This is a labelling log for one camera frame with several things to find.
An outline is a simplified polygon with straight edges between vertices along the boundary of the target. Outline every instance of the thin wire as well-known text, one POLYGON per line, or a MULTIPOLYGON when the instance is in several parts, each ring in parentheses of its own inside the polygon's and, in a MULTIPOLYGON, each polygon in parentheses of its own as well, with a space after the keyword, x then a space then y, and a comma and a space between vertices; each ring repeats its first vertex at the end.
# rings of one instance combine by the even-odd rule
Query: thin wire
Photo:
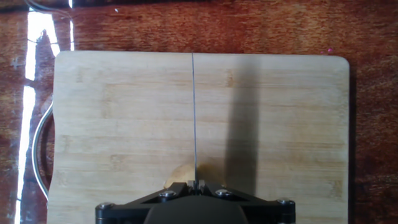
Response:
POLYGON ((62 11, 62 10, 59 10, 59 9, 56 9, 56 8, 43 6, 43 5, 39 4, 39 3, 34 2, 33 0, 24 0, 24 1, 34 11, 41 12, 41 13, 44 13, 44 14, 56 13, 56 14, 60 14, 60 15, 63 15, 65 17, 68 17, 69 19, 72 19, 71 15, 68 12, 65 12, 65 11, 62 11))
POLYGON ((198 174, 197 174, 197 113, 195 104, 195 67, 193 66, 193 52, 192 52, 192 89, 193 89, 193 136, 195 141, 195 194, 198 193, 198 174))

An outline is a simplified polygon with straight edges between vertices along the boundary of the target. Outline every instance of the metal wire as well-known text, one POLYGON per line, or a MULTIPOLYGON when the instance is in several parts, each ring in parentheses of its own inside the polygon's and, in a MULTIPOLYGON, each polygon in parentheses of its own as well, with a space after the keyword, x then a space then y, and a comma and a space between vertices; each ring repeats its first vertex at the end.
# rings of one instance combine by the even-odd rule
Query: metal wire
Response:
POLYGON ((42 129, 44 127, 44 124, 48 120, 48 118, 52 115, 52 104, 51 102, 50 107, 47 109, 47 111, 43 114, 42 119, 40 119, 39 124, 37 125, 35 134, 33 135, 33 141, 32 141, 32 165, 33 165, 33 172, 35 174, 37 183, 39 184, 40 189, 42 190, 45 198, 47 201, 49 200, 49 190, 47 187, 44 185, 42 177, 40 176, 40 171, 39 171, 39 164, 37 163, 37 145, 39 143, 39 137, 42 132, 42 129))

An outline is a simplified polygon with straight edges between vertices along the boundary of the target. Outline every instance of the reddish-brown wooden surface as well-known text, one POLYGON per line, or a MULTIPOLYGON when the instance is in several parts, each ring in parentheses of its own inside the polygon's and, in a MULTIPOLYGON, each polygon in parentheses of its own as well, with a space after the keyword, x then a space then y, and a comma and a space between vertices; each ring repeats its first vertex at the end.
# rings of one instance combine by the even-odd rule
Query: reddish-brown wooden surface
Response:
MULTIPOLYGON (((21 126, 24 88, 30 86, 35 91, 32 117, 27 116, 30 144, 51 102, 54 56, 47 32, 27 38, 28 22, 40 21, 28 21, 20 1, 10 2, 18 7, 0 9, 0 223, 18 219, 18 201, 17 223, 45 223, 46 201, 32 172, 30 148, 21 146, 21 126), (29 41, 35 47, 34 81, 25 77, 29 41)), ((346 58, 351 66, 350 222, 398 223, 397 1, 169 1, 61 10, 67 14, 48 17, 60 50, 74 45, 75 50, 346 58)), ((49 183, 52 123, 43 138, 40 166, 49 183)))

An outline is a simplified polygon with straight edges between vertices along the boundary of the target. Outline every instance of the wooden cutting board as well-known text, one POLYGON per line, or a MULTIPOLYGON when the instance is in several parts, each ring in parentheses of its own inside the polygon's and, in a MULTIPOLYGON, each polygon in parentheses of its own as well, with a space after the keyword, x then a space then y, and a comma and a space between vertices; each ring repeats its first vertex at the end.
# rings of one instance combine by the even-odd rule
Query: wooden cutting board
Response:
MULTIPOLYGON (((349 65, 341 57, 193 54, 198 160, 229 187, 347 223, 349 65)), ((49 223, 160 190, 193 162, 192 55, 62 52, 49 223)))

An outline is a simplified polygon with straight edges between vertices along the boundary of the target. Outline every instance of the screw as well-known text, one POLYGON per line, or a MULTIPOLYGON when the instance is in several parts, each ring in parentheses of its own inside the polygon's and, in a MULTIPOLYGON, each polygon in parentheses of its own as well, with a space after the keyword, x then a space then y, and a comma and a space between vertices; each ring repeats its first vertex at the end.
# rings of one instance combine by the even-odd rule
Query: screw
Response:
POLYGON ((107 208, 112 207, 113 205, 114 205, 114 203, 111 203, 111 202, 103 202, 103 203, 99 204, 98 207, 100 209, 107 209, 107 208))
POLYGON ((219 190, 216 190, 216 194, 219 197, 227 197, 227 196, 230 196, 232 193, 226 189, 219 189, 219 190))
POLYGON ((286 204, 286 203, 289 203, 289 202, 290 202, 290 199, 284 197, 284 198, 278 199, 277 202, 279 202, 279 203, 281 203, 282 205, 284 205, 284 204, 286 204))
POLYGON ((159 193, 160 197, 173 197, 175 196, 177 193, 175 193, 173 190, 166 190, 163 191, 161 193, 159 193))

